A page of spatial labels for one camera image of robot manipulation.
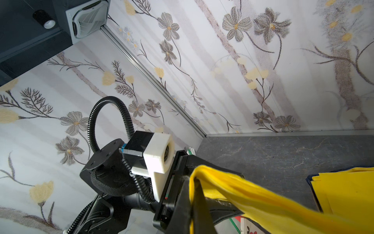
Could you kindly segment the single yellow paper napkin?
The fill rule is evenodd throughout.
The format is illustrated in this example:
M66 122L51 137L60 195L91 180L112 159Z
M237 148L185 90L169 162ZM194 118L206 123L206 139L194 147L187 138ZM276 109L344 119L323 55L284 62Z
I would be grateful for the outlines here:
M195 181L209 199L227 201L243 215L272 234L372 234L374 229L333 214L323 214L280 196L239 175L200 165L189 182L189 199L195 201Z

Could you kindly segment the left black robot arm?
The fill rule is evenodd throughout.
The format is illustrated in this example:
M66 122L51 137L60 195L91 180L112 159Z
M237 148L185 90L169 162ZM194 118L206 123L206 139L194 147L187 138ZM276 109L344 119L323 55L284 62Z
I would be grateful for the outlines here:
M121 113L129 140L115 139L100 148L95 124L100 110L110 103ZM71 224L69 234L120 233L133 209L152 212L153 226L165 234L188 234L191 222L196 233L214 234L216 224L241 215L233 204L204 195L201 180L195 182L197 200L190 203L193 170L212 164L184 150L175 151L171 135L135 131L126 105L117 97L104 97L93 107L88 141L93 156L80 177L97 195Z

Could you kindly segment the green straw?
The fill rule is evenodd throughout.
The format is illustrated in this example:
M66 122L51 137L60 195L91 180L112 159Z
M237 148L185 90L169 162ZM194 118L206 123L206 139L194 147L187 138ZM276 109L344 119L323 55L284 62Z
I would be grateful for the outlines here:
M233 225L233 227L235 228L236 232L238 234L241 234L241 230L238 228L238 226L236 225L236 223L234 222L233 218L229 218L229 221L230 223Z

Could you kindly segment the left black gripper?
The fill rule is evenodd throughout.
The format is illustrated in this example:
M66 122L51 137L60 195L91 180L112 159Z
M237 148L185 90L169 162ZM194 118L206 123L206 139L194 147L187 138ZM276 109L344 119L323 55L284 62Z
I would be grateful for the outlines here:
M204 195L202 180L191 178L200 165L218 168L184 150L176 153L153 218L159 231L215 231L219 222L242 215L232 203Z

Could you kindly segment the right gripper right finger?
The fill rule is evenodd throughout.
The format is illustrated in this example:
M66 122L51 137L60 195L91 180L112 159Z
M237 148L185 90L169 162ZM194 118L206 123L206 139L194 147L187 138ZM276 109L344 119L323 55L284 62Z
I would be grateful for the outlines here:
M194 179L194 192L192 202L191 233L192 234L216 234L213 220L207 206L202 185L198 179Z

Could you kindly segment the red white paper bag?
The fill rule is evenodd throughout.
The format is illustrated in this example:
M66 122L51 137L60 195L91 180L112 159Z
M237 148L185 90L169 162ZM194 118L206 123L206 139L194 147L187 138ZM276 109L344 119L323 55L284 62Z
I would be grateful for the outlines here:
M234 221L241 234L269 234L260 224L244 216L236 216Z

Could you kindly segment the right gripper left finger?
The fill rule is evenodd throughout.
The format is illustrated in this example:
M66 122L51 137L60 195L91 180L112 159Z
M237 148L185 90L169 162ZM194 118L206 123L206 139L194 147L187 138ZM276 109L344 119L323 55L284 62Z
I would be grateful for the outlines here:
M189 234L191 224L190 181L183 182L166 234Z

